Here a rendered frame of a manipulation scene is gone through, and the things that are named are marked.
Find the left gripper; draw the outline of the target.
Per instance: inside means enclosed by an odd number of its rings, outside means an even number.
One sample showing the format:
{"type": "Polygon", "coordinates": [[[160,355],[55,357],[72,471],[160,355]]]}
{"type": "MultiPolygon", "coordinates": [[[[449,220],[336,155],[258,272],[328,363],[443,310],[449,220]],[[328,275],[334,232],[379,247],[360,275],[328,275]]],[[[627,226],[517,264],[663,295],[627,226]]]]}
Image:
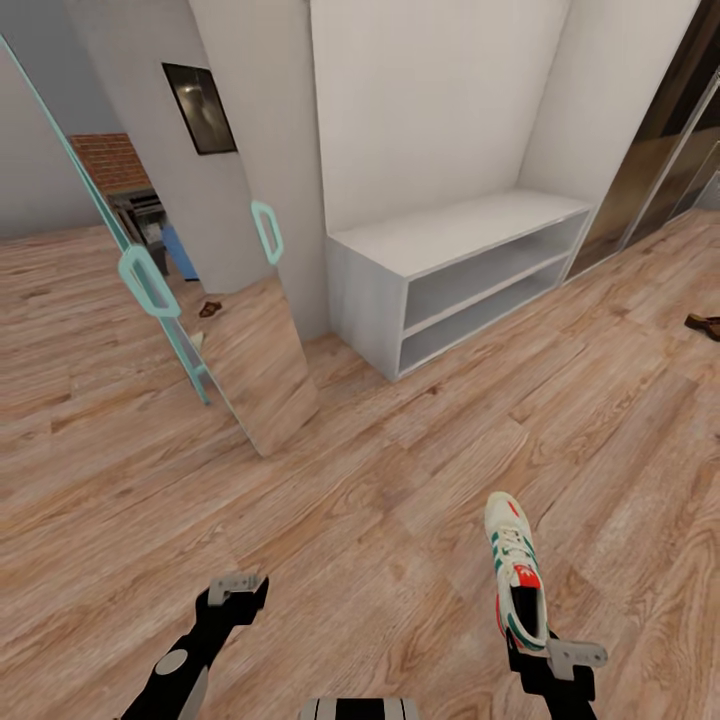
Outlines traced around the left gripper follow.
{"type": "Polygon", "coordinates": [[[235,625],[252,625],[256,610],[263,609],[269,586],[266,577],[256,590],[231,591],[230,596],[220,606],[208,606],[208,596],[201,594],[195,601],[196,626],[208,622],[222,632],[222,644],[225,644],[235,625]]]}

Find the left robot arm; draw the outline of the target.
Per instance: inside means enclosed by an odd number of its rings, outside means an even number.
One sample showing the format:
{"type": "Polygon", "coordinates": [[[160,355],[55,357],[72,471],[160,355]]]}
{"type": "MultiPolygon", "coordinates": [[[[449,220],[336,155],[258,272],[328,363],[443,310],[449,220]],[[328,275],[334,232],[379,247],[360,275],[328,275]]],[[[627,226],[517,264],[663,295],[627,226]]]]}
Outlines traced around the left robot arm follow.
{"type": "Polygon", "coordinates": [[[195,601],[196,625],[154,666],[152,684],[120,720],[195,720],[208,687],[209,669],[235,625],[252,625],[263,609],[269,577],[259,573],[213,575],[195,601]]]}

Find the gym shoe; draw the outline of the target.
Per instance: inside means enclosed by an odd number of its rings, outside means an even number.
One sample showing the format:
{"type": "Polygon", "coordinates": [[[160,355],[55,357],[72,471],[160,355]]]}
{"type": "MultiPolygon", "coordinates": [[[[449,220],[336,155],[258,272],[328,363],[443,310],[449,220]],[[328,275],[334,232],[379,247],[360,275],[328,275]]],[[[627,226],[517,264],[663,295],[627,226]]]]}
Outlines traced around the gym shoe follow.
{"type": "Polygon", "coordinates": [[[506,491],[493,491],[485,505],[485,531],[495,556],[496,617],[503,637],[510,627],[517,647],[542,651],[551,634],[543,582],[528,519],[506,491]]]}

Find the sandal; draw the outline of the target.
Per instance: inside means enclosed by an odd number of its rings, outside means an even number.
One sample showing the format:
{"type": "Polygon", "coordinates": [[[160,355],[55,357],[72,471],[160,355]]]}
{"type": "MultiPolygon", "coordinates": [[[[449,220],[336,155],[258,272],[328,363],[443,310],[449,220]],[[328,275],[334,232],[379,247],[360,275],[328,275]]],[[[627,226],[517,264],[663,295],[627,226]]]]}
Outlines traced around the sandal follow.
{"type": "Polygon", "coordinates": [[[699,317],[691,313],[685,321],[687,327],[703,329],[712,340],[720,342],[720,317],[699,317]]]}

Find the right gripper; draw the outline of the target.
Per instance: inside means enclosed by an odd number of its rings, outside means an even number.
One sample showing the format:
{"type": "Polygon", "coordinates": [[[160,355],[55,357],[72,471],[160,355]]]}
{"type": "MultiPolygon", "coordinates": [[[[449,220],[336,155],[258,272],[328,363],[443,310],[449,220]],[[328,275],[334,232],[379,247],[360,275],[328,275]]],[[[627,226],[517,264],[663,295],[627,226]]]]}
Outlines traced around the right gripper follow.
{"type": "Polygon", "coordinates": [[[518,652],[510,627],[507,627],[506,638],[510,668],[521,674],[521,683],[526,694],[544,696],[553,720],[567,707],[586,709],[594,716],[588,703],[595,700],[594,673],[590,667],[573,665],[574,681],[555,679],[547,665],[547,658],[518,652]]]}

